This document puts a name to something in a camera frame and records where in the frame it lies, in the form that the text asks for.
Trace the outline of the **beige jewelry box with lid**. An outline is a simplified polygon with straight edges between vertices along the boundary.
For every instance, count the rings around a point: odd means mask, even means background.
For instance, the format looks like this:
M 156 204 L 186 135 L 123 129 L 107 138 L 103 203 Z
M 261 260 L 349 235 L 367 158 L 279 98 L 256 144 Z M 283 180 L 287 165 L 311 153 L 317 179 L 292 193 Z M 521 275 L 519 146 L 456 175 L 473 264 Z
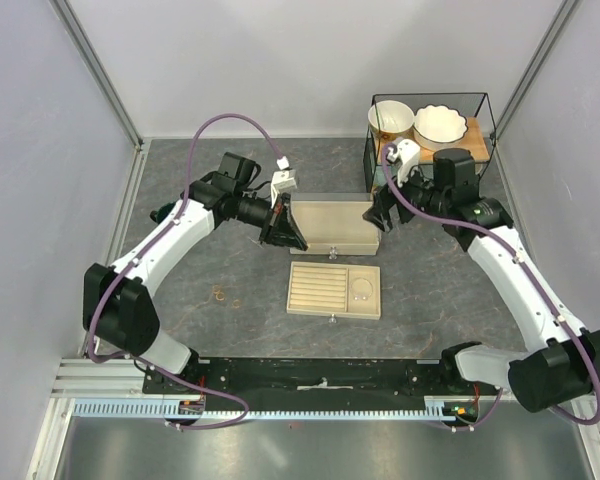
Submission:
M 374 256 L 380 231 L 363 219 L 372 206 L 369 193 L 296 193 L 291 213 L 308 248 L 295 255 Z

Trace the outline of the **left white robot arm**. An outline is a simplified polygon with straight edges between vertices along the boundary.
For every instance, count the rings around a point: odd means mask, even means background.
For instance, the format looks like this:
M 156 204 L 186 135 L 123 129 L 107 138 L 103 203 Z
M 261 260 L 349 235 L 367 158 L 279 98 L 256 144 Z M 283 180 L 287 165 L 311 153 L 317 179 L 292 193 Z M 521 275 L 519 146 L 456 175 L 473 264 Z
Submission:
M 90 339 L 164 369 L 165 382 L 178 393 L 195 389 L 200 378 L 196 354 L 161 327 L 153 297 L 185 254 L 228 220 L 259 228 L 260 243 L 307 249 L 291 212 L 296 172 L 285 157 L 277 166 L 270 196 L 260 198 L 250 188 L 260 165 L 225 154 L 217 170 L 155 212 L 156 228 L 137 246 L 110 266 L 93 264 L 83 290 L 83 327 Z

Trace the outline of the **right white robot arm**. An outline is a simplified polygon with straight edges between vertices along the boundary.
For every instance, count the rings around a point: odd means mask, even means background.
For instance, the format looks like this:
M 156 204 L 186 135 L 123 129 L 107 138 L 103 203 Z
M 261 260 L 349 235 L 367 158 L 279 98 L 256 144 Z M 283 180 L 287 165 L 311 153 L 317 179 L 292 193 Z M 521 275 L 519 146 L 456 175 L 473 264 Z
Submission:
M 432 177 L 418 168 L 419 146 L 404 140 L 379 155 L 385 185 L 364 219 L 383 232 L 391 211 L 442 225 L 484 271 L 518 325 L 525 349 L 514 352 L 468 342 L 444 350 L 438 381 L 447 392 L 472 383 L 510 391 L 531 413 L 552 409 L 580 425 L 600 422 L 600 330 L 589 330 L 563 304 L 522 245 L 503 205 L 480 193 L 471 153 L 435 152 Z

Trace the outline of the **beige jewelry tray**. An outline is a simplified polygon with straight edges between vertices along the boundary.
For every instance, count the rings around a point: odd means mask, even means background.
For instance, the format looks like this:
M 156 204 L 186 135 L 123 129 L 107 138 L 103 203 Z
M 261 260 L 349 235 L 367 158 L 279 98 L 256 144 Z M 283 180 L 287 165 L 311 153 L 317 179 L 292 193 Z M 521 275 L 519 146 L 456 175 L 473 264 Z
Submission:
M 286 311 L 297 315 L 379 320 L 380 272 L 376 266 L 293 261 Z

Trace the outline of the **white bowl with floral pattern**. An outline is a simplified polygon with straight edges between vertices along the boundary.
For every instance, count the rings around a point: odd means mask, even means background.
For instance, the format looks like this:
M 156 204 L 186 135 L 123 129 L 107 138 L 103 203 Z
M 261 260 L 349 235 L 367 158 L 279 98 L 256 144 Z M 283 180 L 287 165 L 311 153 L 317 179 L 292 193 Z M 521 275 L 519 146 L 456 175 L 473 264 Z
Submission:
M 415 113 L 403 102 L 382 100 L 369 108 L 367 120 L 376 139 L 393 141 L 405 137 L 412 129 Z

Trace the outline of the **white scalloped bowl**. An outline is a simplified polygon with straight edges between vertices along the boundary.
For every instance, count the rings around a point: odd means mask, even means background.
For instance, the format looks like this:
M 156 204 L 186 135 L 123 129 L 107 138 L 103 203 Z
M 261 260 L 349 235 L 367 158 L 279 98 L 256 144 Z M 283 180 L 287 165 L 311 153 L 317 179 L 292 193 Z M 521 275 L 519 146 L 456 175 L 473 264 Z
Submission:
M 455 147 L 467 131 L 467 118 L 446 105 L 427 105 L 416 112 L 414 139 L 427 150 L 438 151 Z

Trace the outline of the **dark green mug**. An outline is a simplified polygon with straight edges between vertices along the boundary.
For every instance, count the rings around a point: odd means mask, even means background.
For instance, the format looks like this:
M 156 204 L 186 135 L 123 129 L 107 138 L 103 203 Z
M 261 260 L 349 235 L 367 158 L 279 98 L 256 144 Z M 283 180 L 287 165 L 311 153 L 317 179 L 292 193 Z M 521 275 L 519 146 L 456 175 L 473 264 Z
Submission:
M 155 223 L 155 224 L 160 224 L 173 210 L 175 206 L 174 202 L 171 203 L 167 203 L 161 207 L 159 207 L 156 210 L 153 210 L 150 213 L 150 219 Z

